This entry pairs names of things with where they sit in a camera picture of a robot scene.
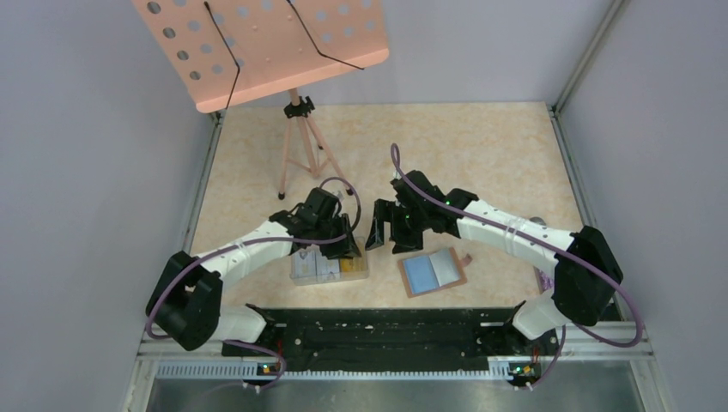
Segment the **clear plastic card box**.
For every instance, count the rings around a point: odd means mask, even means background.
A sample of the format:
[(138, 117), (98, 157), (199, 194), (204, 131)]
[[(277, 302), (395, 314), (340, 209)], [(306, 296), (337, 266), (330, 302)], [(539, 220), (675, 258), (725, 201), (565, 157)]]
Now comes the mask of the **clear plastic card box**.
[(318, 247), (299, 250), (291, 256), (290, 279), (296, 286), (350, 282), (369, 277), (367, 255), (329, 259)]

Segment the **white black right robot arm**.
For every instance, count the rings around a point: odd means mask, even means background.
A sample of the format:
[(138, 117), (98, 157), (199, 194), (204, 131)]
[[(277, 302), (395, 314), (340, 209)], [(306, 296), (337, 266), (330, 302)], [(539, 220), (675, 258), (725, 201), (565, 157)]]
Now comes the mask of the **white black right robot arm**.
[(395, 200), (374, 204), (368, 250), (390, 240), (395, 254), (420, 251), (424, 232), (431, 230), (499, 248), (553, 279), (551, 289), (517, 307), (503, 330), (503, 341), (515, 354), (527, 353), (545, 332), (568, 323), (595, 325), (623, 291), (623, 273), (594, 227), (573, 232), (510, 215), (469, 191), (443, 193), (417, 170), (391, 185)]

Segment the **yellow credit card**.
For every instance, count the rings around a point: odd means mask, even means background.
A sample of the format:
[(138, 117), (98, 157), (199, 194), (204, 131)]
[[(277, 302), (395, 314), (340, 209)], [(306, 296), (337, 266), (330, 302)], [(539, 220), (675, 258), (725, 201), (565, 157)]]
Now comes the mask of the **yellow credit card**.
[(342, 273), (362, 272), (367, 270), (367, 262), (361, 258), (343, 258), (339, 260)]

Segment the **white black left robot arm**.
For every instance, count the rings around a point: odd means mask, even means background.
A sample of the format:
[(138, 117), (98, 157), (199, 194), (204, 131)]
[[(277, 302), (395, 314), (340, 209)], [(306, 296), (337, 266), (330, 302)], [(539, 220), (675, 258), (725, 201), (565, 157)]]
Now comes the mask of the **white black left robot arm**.
[(254, 354), (270, 352), (276, 333), (264, 315), (248, 306), (224, 307), (225, 288), (312, 245), (328, 259), (358, 258), (353, 225), (339, 198), (317, 187), (304, 202), (221, 248), (202, 256), (173, 254), (145, 308), (148, 336), (172, 339), (186, 351), (219, 339), (243, 342)]

